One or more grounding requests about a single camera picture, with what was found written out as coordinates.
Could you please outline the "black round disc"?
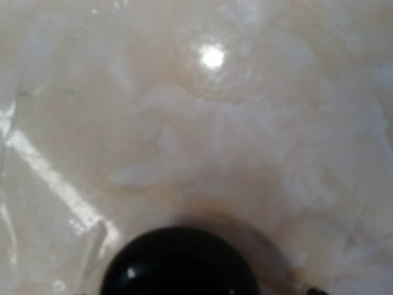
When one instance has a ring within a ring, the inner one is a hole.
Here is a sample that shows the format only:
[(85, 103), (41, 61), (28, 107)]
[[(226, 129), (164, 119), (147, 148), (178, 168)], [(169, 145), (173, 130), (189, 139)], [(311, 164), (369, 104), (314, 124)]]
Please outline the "black round disc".
[(222, 238), (190, 227), (144, 233), (106, 269), (100, 294), (260, 294), (245, 258)]

